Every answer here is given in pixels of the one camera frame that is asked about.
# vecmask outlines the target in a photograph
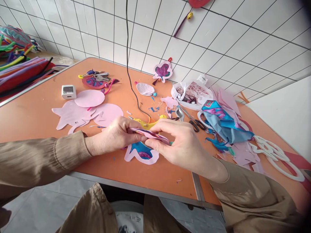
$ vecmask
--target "left hand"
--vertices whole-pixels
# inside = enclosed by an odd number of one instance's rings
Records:
[[[120,116],[101,133],[85,138],[86,147],[91,155],[96,156],[147,140],[147,137],[141,134],[128,134],[129,128],[142,129],[142,126],[137,121]]]

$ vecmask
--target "sleeve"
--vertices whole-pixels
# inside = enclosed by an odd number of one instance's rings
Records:
[[[231,232],[288,232],[301,219],[289,193],[260,173],[220,160],[229,178],[209,181],[219,198]]]
[[[0,204],[62,178],[91,157],[82,131],[59,139],[0,143]]]

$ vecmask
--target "white tile wall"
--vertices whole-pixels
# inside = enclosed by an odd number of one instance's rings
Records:
[[[126,0],[0,0],[0,25],[24,30],[43,49],[77,60],[126,65]],[[174,81],[206,73],[249,101],[311,75],[311,28],[300,0],[128,0],[129,67],[153,74],[172,58]]]

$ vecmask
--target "wall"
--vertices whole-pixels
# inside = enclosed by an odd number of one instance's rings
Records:
[[[311,76],[247,106],[311,164]]]
[[[311,28],[298,0],[129,0],[129,66],[146,73],[172,57],[172,80],[207,73],[252,101],[311,74]],[[0,0],[0,25],[23,29],[47,51],[126,64],[125,0]]]

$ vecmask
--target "black scissors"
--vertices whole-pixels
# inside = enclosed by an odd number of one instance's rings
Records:
[[[193,119],[190,114],[186,111],[186,109],[184,109],[182,106],[180,106],[180,108],[184,111],[184,113],[189,117],[190,121],[189,123],[192,124],[194,131],[197,133],[199,132],[199,128],[202,130],[206,130],[206,126],[202,124],[202,122],[200,122],[199,120]]]

